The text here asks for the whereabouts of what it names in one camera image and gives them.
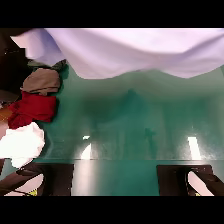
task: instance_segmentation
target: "gray cloth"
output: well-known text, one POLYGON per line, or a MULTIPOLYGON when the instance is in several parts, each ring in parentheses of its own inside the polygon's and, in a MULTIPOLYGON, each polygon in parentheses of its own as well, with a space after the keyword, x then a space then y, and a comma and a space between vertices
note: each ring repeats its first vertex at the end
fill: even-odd
POLYGON ((58 92, 59 87, 60 78, 57 71, 39 68, 24 80, 23 87, 20 89, 29 93, 47 95, 49 92, 58 92))

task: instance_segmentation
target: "white garment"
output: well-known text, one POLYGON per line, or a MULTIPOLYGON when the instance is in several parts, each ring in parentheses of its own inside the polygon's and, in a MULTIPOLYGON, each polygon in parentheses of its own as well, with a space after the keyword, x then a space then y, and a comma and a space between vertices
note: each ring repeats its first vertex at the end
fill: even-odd
POLYGON ((44 131, 35 122, 7 129, 0 141, 0 158, 11 158, 12 165, 21 168, 40 155, 44 144, 44 131))
POLYGON ((85 79, 150 69, 190 78, 224 64, 222 28, 46 28, 28 31, 13 40, 26 47, 27 57, 43 63, 48 63, 48 55, 54 53, 58 58, 65 57, 85 79), (53 37, 48 50, 44 38, 40 38, 45 32, 53 37), (39 37, 29 38, 34 33, 39 37))

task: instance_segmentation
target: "clothing pile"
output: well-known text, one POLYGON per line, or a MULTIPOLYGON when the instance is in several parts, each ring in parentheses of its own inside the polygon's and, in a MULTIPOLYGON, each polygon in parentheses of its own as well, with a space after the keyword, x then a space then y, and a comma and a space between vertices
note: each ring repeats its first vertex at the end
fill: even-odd
POLYGON ((0 158, 11 158, 16 168, 30 163, 44 147, 44 131, 34 121, 52 121, 56 97, 49 96, 49 93, 58 92, 58 71, 65 65, 65 62, 59 62, 53 66, 55 70, 52 67, 43 68, 44 64, 30 63, 35 71, 23 82, 22 99, 9 106, 13 113, 8 118, 9 129, 0 140, 0 158))

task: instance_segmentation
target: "dark red garment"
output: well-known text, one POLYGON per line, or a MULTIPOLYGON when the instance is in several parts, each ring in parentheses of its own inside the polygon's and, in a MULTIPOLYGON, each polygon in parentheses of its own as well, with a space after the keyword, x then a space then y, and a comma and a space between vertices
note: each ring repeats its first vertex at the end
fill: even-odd
POLYGON ((22 91, 22 100, 9 106, 13 114, 8 119, 10 129, 29 125, 33 120, 51 122, 55 113, 56 97, 22 91))

